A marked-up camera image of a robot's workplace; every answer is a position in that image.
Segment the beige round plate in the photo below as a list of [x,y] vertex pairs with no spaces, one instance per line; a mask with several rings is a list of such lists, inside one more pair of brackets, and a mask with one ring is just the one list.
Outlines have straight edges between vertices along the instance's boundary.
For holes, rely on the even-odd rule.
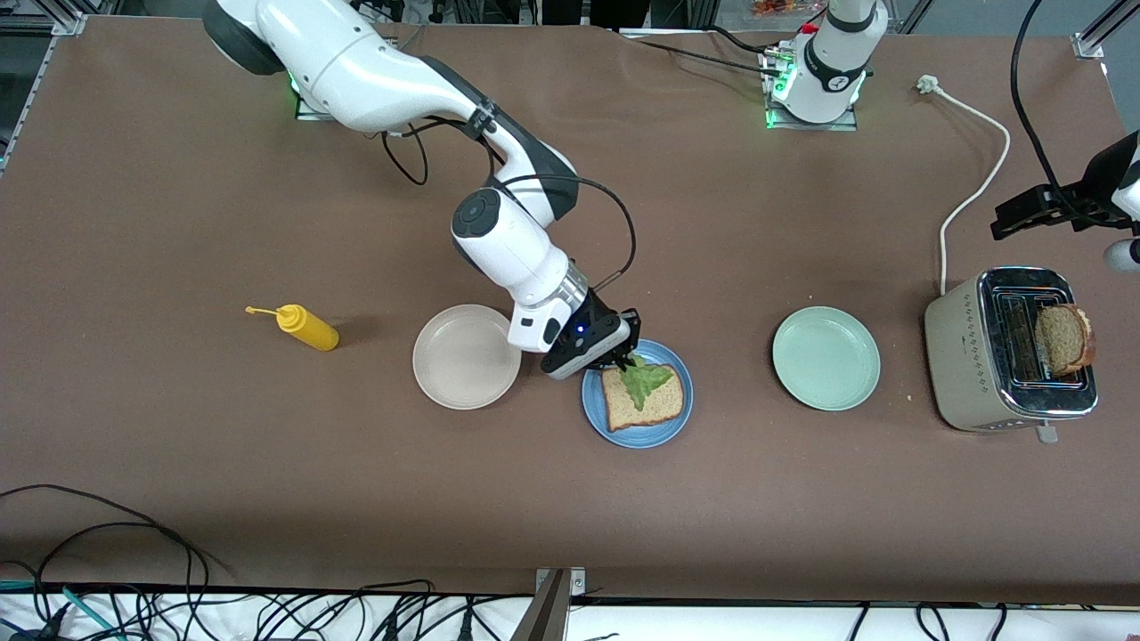
[[447,409],[481,409],[518,381],[522,352],[508,344],[508,318],[484,305],[456,305],[420,330],[412,373]]

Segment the aluminium frame profile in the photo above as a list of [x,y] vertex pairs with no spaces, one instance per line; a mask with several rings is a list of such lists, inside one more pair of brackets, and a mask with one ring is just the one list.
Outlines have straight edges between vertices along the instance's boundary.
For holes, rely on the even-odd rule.
[[74,36],[85,25],[83,13],[62,8],[62,16],[54,13],[0,11],[0,36]]
[[1104,44],[1135,17],[1140,17],[1140,0],[1112,0],[1086,29],[1072,36],[1076,57],[1080,60],[1104,58]]

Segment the beige chrome toaster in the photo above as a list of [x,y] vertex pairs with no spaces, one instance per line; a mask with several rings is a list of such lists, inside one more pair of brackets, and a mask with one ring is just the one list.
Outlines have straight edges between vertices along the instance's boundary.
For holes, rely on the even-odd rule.
[[1092,365],[1051,378],[1035,336],[1039,308],[1076,305],[1058,271],[1001,266],[962,281],[925,309],[925,352],[940,417],[966,433],[1054,425],[1088,417],[1099,401]]

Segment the dark metal post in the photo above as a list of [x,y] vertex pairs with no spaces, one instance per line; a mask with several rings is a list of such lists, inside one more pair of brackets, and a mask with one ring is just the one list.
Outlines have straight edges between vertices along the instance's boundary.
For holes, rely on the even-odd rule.
[[536,593],[510,641],[565,641],[565,620],[575,595],[573,568],[542,568]]

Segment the brown bread slice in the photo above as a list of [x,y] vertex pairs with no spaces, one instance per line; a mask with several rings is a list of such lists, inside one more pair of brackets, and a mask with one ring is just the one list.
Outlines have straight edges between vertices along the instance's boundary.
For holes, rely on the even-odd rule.
[[1078,305],[1039,308],[1035,336],[1051,378],[1066,378],[1096,362],[1094,328]]
[[685,393],[679,381],[679,372],[675,370],[671,381],[656,389],[645,401],[644,409],[635,409],[632,398],[626,393],[619,374],[621,370],[602,370],[601,384],[606,401],[606,431],[618,433],[636,425],[663,425],[663,422],[679,417],[685,407]]

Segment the small metal table bracket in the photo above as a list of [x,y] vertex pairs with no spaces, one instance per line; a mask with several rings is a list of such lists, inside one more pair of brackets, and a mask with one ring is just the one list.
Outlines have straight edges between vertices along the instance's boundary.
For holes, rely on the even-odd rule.
[[[542,589],[542,584],[549,578],[552,573],[556,571],[557,568],[542,567],[536,571],[536,581],[534,582],[534,593],[538,593]],[[567,576],[570,581],[570,597],[583,597],[586,593],[587,581],[586,581],[586,569],[583,567],[571,567],[565,568]]]

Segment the blue round plate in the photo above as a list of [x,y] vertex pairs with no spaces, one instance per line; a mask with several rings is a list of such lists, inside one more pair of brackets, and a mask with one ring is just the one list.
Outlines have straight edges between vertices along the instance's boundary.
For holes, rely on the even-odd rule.
[[685,393],[685,407],[681,411],[679,417],[663,422],[663,425],[628,427],[618,433],[609,433],[606,431],[606,401],[604,401],[601,384],[602,370],[587,370],[583,374],[583,413],[595,431],[606,438],[606,441],[624,448],[653,448],[670,441],[687,424],[693,406],[695,406],[695,388],[693,388],[692,378],[689,376],[687,366],[681,362],[678,354],[671,352],[668,346],[642,339],[634,352],[640,354],[640,357],[643,357],[645,362],[671,365],[674,370],[679,372],[679,381]]

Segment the yellow mustard squeeze bottle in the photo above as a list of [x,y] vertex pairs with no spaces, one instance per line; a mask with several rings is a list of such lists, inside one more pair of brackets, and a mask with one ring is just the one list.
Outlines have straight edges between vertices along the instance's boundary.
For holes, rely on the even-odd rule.
[[311,346],[318,352],[331,352],[337,348],[337,328],[314,316],[314,313],[309,313],[302,305],[280,305],[274,309],[245,307],[244,310],[249,315],[272,316],[280,332],[290,334],[302,344]]

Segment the mint green round plate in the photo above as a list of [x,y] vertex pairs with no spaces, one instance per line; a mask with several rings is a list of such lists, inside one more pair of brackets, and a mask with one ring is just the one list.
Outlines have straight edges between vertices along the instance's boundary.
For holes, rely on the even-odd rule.
[[850,313],[806,307],[790,313],[772,340],[777,381],[813,409],[854,409],[868,401],[881,374],[881,356],[868,326]]

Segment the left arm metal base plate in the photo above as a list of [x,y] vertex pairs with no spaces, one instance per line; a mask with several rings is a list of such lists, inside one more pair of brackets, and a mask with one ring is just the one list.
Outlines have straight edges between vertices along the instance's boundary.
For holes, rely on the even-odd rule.
[[766,125],[769,129],[832,131],[852,133],[858,129],[855,102],[868,68],[834,74],[824,70],[816,76],[811,66],[803,66],[798,50],[769,48],[758,54],[767,78],[762,81],[765,94]]

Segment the green lettuce leaf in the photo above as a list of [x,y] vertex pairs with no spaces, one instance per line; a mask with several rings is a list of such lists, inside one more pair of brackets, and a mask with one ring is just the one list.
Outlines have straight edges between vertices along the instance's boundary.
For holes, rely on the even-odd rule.
[[675,378],[675,370],[671,366],[645,362],[637,352],[632,352],[627,364],[620,370],[622,373],[619,378],[624,389],[630,396],[632,405],[638,411],[644,409],[648,397],[654,393],[656,389],[666,386],[671,378]]

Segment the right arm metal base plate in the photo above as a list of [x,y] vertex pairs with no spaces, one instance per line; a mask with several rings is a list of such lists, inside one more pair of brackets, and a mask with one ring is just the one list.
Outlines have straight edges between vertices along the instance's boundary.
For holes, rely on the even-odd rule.
[[357,117],[357,109],[355,109],[352,102],[347,102],[347,98],[337,91],[309,91],[308,89],[298,89],[298,120],[310,120],[310,121],[337,121],[342,125],[349,125],[351,121]]

